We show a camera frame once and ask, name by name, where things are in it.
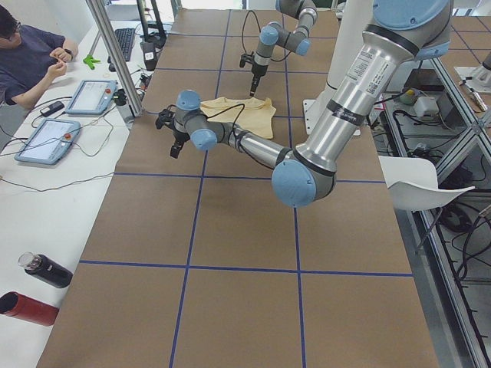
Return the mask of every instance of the yellow cloth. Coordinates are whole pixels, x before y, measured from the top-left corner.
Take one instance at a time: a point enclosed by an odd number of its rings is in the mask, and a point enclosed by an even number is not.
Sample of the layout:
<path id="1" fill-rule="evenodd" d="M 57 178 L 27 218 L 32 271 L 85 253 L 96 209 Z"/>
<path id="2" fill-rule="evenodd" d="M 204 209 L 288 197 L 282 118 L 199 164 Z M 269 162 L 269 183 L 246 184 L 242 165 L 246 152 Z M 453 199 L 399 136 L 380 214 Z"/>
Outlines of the yellow cloth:
<path id="1" fill-rule="evenodd" d="M 250 130 L 254 134 L 268 140 L 273 138 L 271 119 L 273 118 L 276 109 L 272 106 L 270 98 L 266 98 L 266 100 L 263 101 L 254 97 L 251 97 L 248 100 L 230 100 L 225 97 L 219 97 L 215 100 L 203 101 L 201 103 L 201 110 L 210 117 L 240 103 L 245 104 L 245 109 L 240 114 L 237 124 L 240 125 L 241 128 Z M 231 123 L 237 117 L 240 109 L 241 107 L 235 107 L 217 117 L 211 118 L 210 121 Z"/>

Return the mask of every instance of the sticker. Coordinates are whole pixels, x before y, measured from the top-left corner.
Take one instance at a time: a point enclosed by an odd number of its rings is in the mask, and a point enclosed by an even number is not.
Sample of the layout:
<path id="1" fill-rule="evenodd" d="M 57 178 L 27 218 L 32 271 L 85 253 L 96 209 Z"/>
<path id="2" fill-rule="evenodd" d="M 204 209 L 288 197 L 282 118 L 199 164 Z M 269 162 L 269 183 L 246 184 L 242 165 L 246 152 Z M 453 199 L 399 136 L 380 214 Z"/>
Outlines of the sticker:
<path id="1" fill-rule="evenodd" d="M 395 70 L 396 64 L 379 55 L 361 50 L 348 71 L 347 77 L 358 85 L 360 90 L 372 97 L 377 97 Z"/>

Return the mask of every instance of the aluminum pole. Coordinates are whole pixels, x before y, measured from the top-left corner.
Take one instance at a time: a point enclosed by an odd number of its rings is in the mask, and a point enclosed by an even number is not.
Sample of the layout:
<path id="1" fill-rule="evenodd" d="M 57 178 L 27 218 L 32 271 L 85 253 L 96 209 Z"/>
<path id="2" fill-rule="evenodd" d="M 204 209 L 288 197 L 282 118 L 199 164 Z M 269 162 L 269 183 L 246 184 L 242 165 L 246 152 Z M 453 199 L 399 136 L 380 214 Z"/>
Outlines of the aluminum pole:
<path id="1" fill-rule="evenodd" d="M 131 79 L 130 71 L 128 70 L 126 61 L 124 60 L 120 45 L 116 39 L 116 35 L 114 34 L 113 27 L 109 18 L 107 17 L 104 2 L 102 0 L 86 0 L 86 2 L 92 12 L 95 23 L 99 28 L 102 39 L 104 40 L 111 62 L 116 68 L 121 86 L 127 95 L 130 109 L 135 117 L 139 117 L 143 112 L 141 100 L 138 96 L 137 89 L 133 84 L 133 80 Z"/>

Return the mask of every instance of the blue joint cap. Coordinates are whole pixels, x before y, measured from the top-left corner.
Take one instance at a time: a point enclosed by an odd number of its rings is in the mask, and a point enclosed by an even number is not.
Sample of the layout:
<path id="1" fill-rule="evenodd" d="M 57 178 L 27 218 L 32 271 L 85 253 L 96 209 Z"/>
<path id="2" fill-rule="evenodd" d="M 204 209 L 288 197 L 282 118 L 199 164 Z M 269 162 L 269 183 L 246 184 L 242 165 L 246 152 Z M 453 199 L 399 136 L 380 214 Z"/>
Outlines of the blue joint cap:
<path id="1" fill-rule="evenodd" d="M 199 105 L 201 104 L 201 98 L 198 93 L 194 90 L 183 90 L 177 96 L 176 105 L 181 110 L 192 111 L 198 110 Z"/>
<path id="2" fill-rule="evenodd" d="M 425 25 L 434 19 L 449 0 L 374 0 L 374 18 L 391 31 L 409 31 Z"/>
<path id="3" fill-rule="evenodd" d="M 263 44 L 267 44 L 268 46 L 271 46 L 272 44 L 276 43 L 278 37 L 279 34 L 276 28 L 272 27 L 271 25 L 265 25 L 261 30 L 261 34 L 259 35 L 259 40 L 261 40 Z"/>
<path id="4" fill-rule="evenodd" d="M 304 56 L 307 54 L 308 49 L 310 48 L 310 40 L 307 38 L 304 38 L 299 44 L 297 49 L 295 50 L 295 53 Z"/>
<path id="5" fill-rule="evenodd" d="M 422 48 L 420 52 L 417 53 L 414 58 L 415 61 L 426 60 L 438 58 L 440 56 L 445 55 L 450 48 L 450 41 L 445 42 L 444 44 L 438 44 L 436 46 L 431 46 L 429 48 Z"/>
<path id="6" fill-rule="evenodd" d="M 200 151 L 208 151 L 217 144 L 216 134 L 210 129 L 198 129 L 191 133 L 194 146 Z"/>
<path id="7" fill-rule="evenodd" d="M 273 191 L 290 207 L 303 207 L 315 199 L 315 181 L 311 172 L 299 161 L 286 159 L 273 170 Z"/>

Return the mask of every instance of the black water bottle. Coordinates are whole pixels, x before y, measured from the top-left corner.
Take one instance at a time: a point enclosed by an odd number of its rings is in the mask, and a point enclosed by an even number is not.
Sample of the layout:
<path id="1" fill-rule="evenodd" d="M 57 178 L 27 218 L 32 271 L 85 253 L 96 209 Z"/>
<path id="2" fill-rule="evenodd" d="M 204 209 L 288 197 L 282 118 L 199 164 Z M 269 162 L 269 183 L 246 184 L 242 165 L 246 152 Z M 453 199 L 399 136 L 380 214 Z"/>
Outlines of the black water bottle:
<path id="1" fill-rule="evenodd" d="M 55 288 L 67 287 L 73 276 L 69 270 L 45 255 L 34 255 L 29 251 L 19 257 L 18 265 L 24 268 L 26 274 L 34 276 Z"/>

